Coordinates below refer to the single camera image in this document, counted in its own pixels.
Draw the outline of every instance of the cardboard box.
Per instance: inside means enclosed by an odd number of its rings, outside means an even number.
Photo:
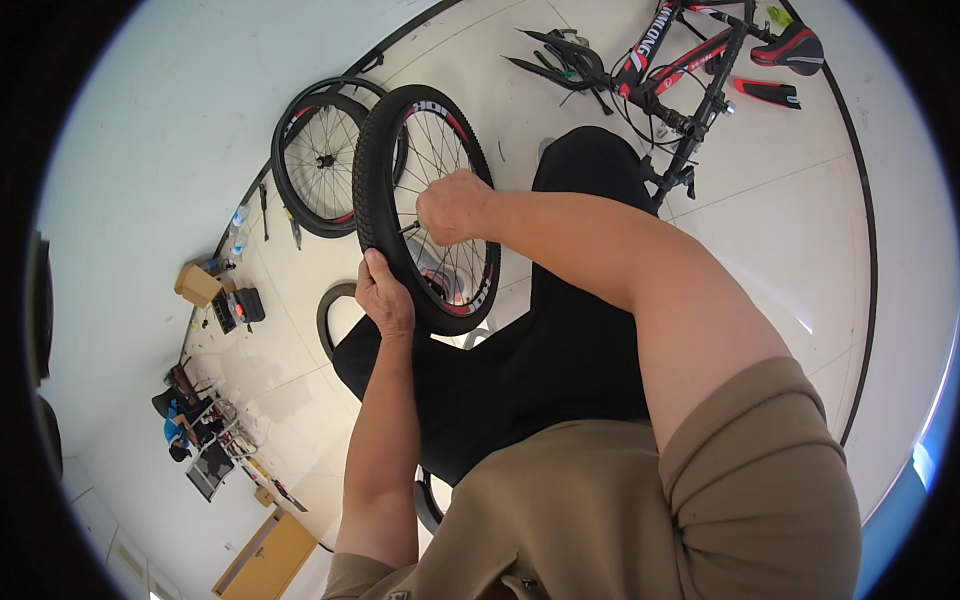
[[[197,308],[206,308],[222,289],[224,285],[220,281],[194,264],[183,265],[174,284],[174,292]]]
[[[261,506],[270,506],[274,503],[274,495],[263,486],[257,487],[256,492],[253,493],[253,497],[256,498],[256,501],[259,502]]]

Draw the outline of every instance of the wheel hub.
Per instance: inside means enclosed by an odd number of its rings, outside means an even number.
[[[336,156],[326,155],[326,156],[317,156],[315,162],[317,163],[318,169],[325,169],[327,167],[332,167]]]

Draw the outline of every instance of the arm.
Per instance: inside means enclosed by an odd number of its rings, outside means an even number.
[[[356,299],[380,329],[380,350],[350,437],[336,549],[396,568],[415,563],[419,554],[413,484],[420,461],[411,363],[414,306],[376,250],[368,250],[360,263]]]
[[[190,426],[190,421],[186,419],[186,415],[176,415],[173,417],[173,422],[176,425],[183,425],[186,429],[186,437],[190,439],[190,443],[196,447],[200,447],[200,444],[197,442],[197,434],[193,432],[193,427]]]
[[[493,192],[468,171],[420,194],[438,244],[499,242],[633,313],[643,388],[661,451],[717,387],[789,356],[733,277],[692,237],[636,208],[566,192]]]

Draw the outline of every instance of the man's left hand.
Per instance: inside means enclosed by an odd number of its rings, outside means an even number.
[[[415,318],[410,292],[390,272],[386,257],[373,248],[364,252],[360,263],[356,300],[373,319],[382,339],[413,338]]]

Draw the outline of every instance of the plastic bottle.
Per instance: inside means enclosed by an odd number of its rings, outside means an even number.
[[[247,234],[239,231],[230,236],[228,247],[230,253],[234,256],[240,256],[240,253],[247,246]]]
[[[237,208],[237,211],[233,213],[233,219],[230,221],[230,225],[234,228],[240,229],[240,227],[247,221],[247,215],[250,214],[250,207],[244,204]]]
[[[197,263],[197,266],[212,276],[217,276],[225,271],[236,269],[236,265],[230,262],[227,258],[210,258],[209,260],[202,260]]]

